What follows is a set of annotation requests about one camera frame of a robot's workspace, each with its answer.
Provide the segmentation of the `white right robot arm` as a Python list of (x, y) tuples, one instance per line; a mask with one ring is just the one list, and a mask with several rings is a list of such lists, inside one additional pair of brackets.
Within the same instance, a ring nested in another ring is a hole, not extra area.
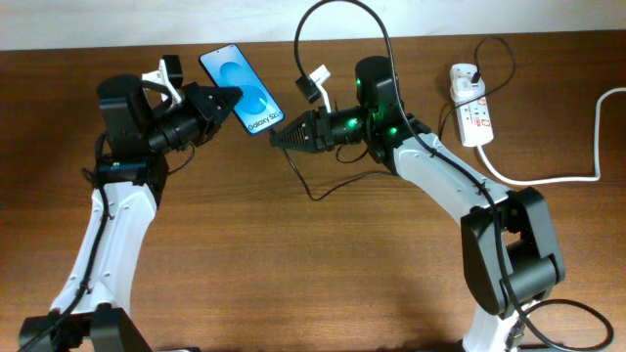
[(306, 111), (271, 145), (316, 154), (365, 142), (375, 162), (423, 190), (461, 227), (464, 276), (477, 307), (456, 350), (521, 350), (520, 313), (565, 276), (545, 199), (533, 188), (495, 183), (450, 153), (398, 102), (390, 58), (361, 60), (355, 76), (358, 106)]

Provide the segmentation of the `blue Samsung Galaxy smartphone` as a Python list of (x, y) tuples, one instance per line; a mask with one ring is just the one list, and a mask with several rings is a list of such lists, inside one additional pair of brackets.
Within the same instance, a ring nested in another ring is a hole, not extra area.
[(238, 87), (243, 95), (234, 113), (248, 135), (257, 135), (285, 119), (285, 114), (236, 44), (200, 55), (200, 65), (218, 87)]

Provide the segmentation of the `white charger adapter plug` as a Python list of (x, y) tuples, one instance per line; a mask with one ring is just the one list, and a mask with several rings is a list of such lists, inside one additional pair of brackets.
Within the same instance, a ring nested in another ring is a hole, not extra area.
[(453, 78), (450, 88), (451, 98), (456, 104), (470, 101), (485, 93), (485, 84), (482, 79), (472, 83), (470, 78)]

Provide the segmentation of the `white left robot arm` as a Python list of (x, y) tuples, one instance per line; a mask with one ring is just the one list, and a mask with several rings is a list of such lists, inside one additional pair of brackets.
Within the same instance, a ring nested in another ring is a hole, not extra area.
[(61, 293), (44, 316), (24, 320), (22, 351), (147, 351), (130, 318), (142, 242), (156, 217), (169, 169), (166, 154), (208, 142), (243, 96), (238, 87), (156, 83), (117, 75), (97, 88), (106, 130), (95, 166), (90, 220)]

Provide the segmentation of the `white power strip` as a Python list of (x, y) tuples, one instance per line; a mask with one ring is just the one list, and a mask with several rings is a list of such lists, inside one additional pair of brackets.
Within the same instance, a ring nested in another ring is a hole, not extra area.
[[(477, 68), (475, 65), (454, 64), (450, 69), (450, 80), (452, 81), (453, 78), (458, 77), (467, 77), (472, 80), (476, 73)], [(490, 143), (494, 138), (491, 118), (484, 94), (478, 98), (460, 104), (456, 104), (453, 101), (464, 147), (474, 148), (483, 146)]]

